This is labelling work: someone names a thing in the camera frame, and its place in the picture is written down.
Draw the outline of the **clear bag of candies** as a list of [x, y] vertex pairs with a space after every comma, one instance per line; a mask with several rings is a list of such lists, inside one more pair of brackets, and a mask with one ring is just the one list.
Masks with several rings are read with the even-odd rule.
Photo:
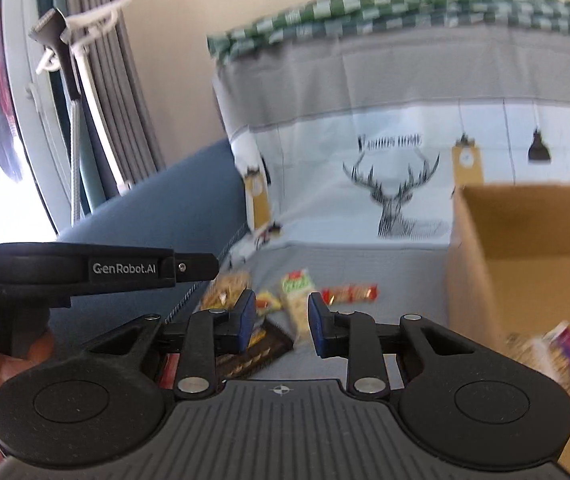
[[200, 301], [201, 310], [231, 310], [243, 291], [251, 286], [247, 272], [219, 275], [207, 288]]

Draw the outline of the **small red peanut candy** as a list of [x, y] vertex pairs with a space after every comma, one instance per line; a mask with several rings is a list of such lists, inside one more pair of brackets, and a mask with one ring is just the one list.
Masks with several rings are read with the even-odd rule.
[[323, 301], [328, 306], [333, 304], [361, 304], [373, 302], [378, 296], [376, 284], [348, 284], [326, 287], [321, 290]]

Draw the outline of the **black chocolate biscuit pack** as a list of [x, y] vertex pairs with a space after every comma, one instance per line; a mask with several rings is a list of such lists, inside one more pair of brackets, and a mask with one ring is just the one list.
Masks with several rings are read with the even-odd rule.
[[264, 320], [250, 337], [243, 354], [227, 354], [215, 360], [220, 384], [233, 379], [246, 379], [262, 370], [294, 348], [294, 341], [279, 326]]

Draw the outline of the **green sachima cake pack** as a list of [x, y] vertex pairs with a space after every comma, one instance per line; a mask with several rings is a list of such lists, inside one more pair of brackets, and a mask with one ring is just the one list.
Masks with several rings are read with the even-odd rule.
[[308, 324], [308, 297], [317, 290], [307, 269], [287, 273], [281, 279], [281, 296], [295, 331], [295, 343], [310, 338]]

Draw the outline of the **dark red snack stick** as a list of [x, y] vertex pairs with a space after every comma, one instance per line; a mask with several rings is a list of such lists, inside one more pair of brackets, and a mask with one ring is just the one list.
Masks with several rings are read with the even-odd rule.
[[161, 389], [173, 389], [179, 361], [180, 355], [178, 353], [170, 353], [169, 356], [167, 356], [165, 366], [163, 367], [163, 372], [161, 373], [158, 380], [158, 386]]

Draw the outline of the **yellow orange snack pack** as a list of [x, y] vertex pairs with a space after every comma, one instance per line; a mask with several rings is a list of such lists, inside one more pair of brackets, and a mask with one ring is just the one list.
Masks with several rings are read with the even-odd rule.
[[256, 311], [259, 318], [263, 318], [270, 313], [274, 313], [283, 309], [283, 304], [278, 296], [269, 290], [261, 290], [256, 295]]

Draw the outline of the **round peanut brittle pack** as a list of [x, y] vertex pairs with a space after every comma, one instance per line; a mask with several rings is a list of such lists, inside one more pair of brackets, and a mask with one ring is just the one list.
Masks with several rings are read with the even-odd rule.
[[543, 337], [509, 334], [506, 355], [555, 380], [570, 395], [570, 361]]

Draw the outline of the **cardboard box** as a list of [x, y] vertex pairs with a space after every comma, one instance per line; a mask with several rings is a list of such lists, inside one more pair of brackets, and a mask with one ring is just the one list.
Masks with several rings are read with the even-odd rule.
[[451, 330], [507, 356], [570, 324], [570, 184], [458, 188], [446, 275]]

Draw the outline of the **deer print sofa cover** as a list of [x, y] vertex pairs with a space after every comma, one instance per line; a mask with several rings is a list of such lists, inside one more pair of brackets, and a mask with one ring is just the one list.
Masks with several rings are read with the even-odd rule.
[[570, 37], [499, 26], [290, 41], [220, 65], [248, 233], [225, 271], [372, 282], [449, 325], [458, 188], [570, 184]]

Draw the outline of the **grey curtain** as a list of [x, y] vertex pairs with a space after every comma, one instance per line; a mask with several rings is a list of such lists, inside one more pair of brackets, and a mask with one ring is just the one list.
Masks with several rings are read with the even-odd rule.
[[131, 2], [67, 0], [76, 26], [72, 44], [81, 55], [81, 74], [88, 83], [87, 99], [122, 188], [165, 168], [124, 22], [124, 10]]

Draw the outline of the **green checkered blanket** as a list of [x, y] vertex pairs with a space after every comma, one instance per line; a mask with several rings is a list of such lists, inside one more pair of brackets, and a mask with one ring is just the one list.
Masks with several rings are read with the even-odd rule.
[[220, 65], [290, 41], [499, 25], [570, 36], [570, 0], [311, 0], [207, 38]]

